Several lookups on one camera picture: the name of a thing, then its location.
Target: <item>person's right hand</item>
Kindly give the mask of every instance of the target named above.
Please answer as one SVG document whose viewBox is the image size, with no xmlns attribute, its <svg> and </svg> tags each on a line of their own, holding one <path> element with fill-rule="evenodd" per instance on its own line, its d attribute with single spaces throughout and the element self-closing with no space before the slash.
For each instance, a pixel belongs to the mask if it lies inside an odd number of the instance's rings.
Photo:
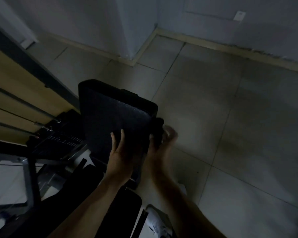
<svg viewBox="0 0 298 238">
<path fill-rule="evenodd" d="M 147 154 L 147 162 L 149 166 L 149 171 L 154 177 L 164 173 L 167 175 L 167 165 L 169 162 L 169 154 L 173 144 L 178 139 L 178 133 L 170 126 L 165 125 L 163 127 L 164 134 L 162 138 L 162 144 L 159 148 L 154 145 L 154 136 L 151 134 L 149 139 L 149 148 Z"/>
</svg>

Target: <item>hand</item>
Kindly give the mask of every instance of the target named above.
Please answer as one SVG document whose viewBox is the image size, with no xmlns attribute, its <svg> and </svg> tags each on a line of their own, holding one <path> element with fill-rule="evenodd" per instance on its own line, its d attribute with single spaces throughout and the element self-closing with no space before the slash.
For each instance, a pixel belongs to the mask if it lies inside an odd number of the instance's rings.
<svg viewBox="0 0 298 238">
<path fill-rule="evenodd" d="M 149 166 L 149 171 L 154 178 L 159 176 L 161 173 L 167 175 L 167 164 L 169 162 L 169 154 L 173 144 L 178 139 L 178 133 L 170 126 L 165 125 L 163 127 L 164 134 L 162 138 L 162 144 L 157 149 L 154 145 L 154 137 L 151 134 L 149 136 L 150 143 L 147 154 L 147 162 Z"/>
<path fill-rule="evenodd" d="M 107 164 L 107 170 L 104 178 L 110 179 L 111 182 L 123 186 L 131 177 L 133 171 L 132 159 L 128 159 L 124 150 L 125 133 L 121 130 L 121 139 L 119 146 L 116 148 L 116 139 L 111 133 L 112 147 Z"/>
</svg>

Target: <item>wooden panel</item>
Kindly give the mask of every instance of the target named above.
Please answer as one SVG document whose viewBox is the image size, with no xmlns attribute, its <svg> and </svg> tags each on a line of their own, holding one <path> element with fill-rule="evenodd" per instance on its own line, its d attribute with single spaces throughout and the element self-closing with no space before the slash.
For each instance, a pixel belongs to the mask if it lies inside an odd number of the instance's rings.
<svg viewBox="0 0 298 238">
<path fill-rule="evenodd" d="M 66 100 L 32 76 L 19 64 L 7 57 L 0 51 L 0 88 L 14 94 L 15 96 L 35 105 L 36 107 L 58 116 L 74 108 Z M 48 123 L 51 118 L 26 107 L 12 98 L 0 93 L 0 108 L 23 116 L 33 121 Z M 0 122 L 21 128 L 30 132 L 36 132 L 39 127 L 0 110 Z M 29 135 L 19 131 L 0 127 L 0 140 L 25 144 Z"/>
</svg>

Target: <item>person's left hand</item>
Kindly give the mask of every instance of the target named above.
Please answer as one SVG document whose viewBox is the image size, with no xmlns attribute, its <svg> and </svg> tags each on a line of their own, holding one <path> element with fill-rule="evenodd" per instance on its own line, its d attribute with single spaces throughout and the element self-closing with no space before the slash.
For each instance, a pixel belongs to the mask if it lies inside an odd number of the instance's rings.
<svg viewBox="0 0 298 238">
<path fill-rule="evenodd" d="M 104 178 L 108 178 L 111 182 L 114 182 L 119 186 L 123 186 L 129 180 L 133 171 L 132 159 L 126 156 L 124 150 L 124 130 L 121 130 L 121 139 L 118 147 L 113 133 L 111 133 L 111 139 L 112 147 Z"/>
</svg>

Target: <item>tiled floor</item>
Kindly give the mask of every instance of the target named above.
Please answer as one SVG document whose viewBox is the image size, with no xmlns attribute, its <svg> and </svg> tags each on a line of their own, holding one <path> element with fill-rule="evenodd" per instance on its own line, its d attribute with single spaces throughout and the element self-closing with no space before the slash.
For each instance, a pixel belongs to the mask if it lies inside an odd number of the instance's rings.
<svg viewBox="0 0 298 238">
<path fill-rule="evenodd" d="M 133 68 L 53 40 L 29 52 L 76 95 L 96 78 L 158 104 L 174 180 L 227 237 L 298 237 L 298 73 L 160 36 Z M 4 172 L 0 202 L 18 189 Z M 164 210 L 146 178 L 137 193 Z"/>
</svg>

